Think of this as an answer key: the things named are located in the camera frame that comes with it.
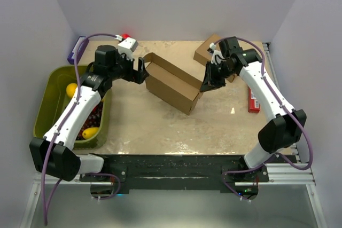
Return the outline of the brown cardboard box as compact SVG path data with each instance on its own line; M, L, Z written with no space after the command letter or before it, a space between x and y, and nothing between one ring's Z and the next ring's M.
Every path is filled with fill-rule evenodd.
M227 66L225 66L226 60L222 56L219 45L214 45L214 43L220 39L221 37L218 34L212 34L195 50L193 60L205 66L205 68L208 69L208 75L210 75L211 78L216 80L224 78L232 83L236 75L232 74L229 77L224 77L225 71L227 70Z
M148 63L146 88L161 100L190 115L202 97L202 81L181 70L159 55L150 52L144 56Z

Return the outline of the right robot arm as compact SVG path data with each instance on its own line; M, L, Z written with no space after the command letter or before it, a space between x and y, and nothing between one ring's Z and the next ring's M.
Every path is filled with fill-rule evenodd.
M224 87L226 79L236 75L251 89L267 119L258 133L256 146L243 157L244 165L238 168L241 180L249 182L257 175L257 169L278 150L287 148L308 138L304 125L306 113L295 109L280 93L265 68L265 54L254 43L244 50L239 37L226 37L212 42L207 51L211 60L206 63L200 92Z

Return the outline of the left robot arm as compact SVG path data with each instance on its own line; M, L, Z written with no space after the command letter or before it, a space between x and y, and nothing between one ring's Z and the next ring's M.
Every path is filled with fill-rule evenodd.
M42 138L35 137L29 144L34 166L43 176L65 181L89 173L98 181L110 177L111 168L104 164L103 157L76 155L73 148L83 124L111 89L113 81L124 79L141 84L148 77L143 58L139 58L138 69L134 69L136 47L137 43L127 39L117 46L100 45L97 48L94 62L77 77L76 92L57 122Z

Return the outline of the closed brown cardboard box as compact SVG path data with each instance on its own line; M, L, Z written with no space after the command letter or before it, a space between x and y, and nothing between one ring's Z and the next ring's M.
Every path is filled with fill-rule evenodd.
M220 39L221 37L218 34L212 34L195 50L193 60L205 66L205 68L208 69L208 75L210 75L211 78L216 80L224 78L232 83L236 75L232 74L229 77L224 77L225 71L227 70L227 66L225 66L226 60L222 56L219 45L214 45L214 43Z

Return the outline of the red rectangular box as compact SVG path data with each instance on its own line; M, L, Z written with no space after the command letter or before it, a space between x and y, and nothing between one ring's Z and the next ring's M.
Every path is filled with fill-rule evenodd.
M260 104L256 99L255 95L253 94L252 90L248 87L248 100L247 100L247 110L249 113L259 113L260 111Z

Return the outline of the purple rectangular box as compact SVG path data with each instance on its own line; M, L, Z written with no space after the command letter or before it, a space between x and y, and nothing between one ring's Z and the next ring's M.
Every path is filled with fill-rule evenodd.
M85 36L79 36L76 43L74 44L73 49L71 50L70 54L67 57L67 61L70 65L74 64L74 60L76 59L77 63L79 63L89 40L86 40Z

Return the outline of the red apple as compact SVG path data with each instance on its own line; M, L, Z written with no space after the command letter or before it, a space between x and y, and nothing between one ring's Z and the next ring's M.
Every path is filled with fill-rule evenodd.
M130 38L131 36L129 34L123 33L121 34L121 37L125 40L127 38Z

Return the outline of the purple grape bunch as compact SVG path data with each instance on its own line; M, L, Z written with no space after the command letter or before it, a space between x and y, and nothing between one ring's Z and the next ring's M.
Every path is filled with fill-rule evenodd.
M89 127L100 127L102 119L103 102L101 101L89 114L83 126L81 127L76 140L85 140L82 138L82 132Z

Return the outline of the yellow lemon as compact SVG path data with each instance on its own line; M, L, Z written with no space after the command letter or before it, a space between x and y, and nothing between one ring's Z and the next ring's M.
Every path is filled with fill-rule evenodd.
M77 90L77 84L76 83L70 83L66 87L66 94L67 94L68 98L73 98L76 90Z

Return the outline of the green plastic bin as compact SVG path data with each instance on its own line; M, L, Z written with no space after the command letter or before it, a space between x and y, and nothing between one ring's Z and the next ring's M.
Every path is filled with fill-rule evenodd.
M66 94L66 87L75 82L76 76L73 65L61 66L50 74L33 128L34 137L42 138L59 119L70 102L70 98ZM92 150L106 143L112 103L111 90L108 90L102 102L102 119L97 134L87 140L76 140L75 150Z

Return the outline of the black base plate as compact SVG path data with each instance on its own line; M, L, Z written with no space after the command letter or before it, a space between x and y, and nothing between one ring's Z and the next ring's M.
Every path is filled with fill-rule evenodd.
M249 171L241 155L103 155L101 176L81 175L82 182L107 183L131 190L211 190L228 185L268 182L266 166Z

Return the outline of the aluminium frame rail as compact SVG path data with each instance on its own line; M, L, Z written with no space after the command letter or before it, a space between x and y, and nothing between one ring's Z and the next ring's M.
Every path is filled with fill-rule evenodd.
M272 80L276 87L279 88L269 51L270 42L263 42L262 45L267 59L267 70L270 70L269 72L271 73ZM297 165L306 164L301 163L298 148L295 144L290 146L290 150L292 153L291 156L296 157L296 161L298 162ZM304 202L304 210L312 210L313 216L315 218L313 223L317 227L328 227L324 217L323 208L318 197L316 183L311 168L307 170L298 170L294 167L291 167L289 164L286 164L286 162L267 164L267 167L270 168L270 184L292 186L293 188L295 186L304 186L308 198L307 202Z

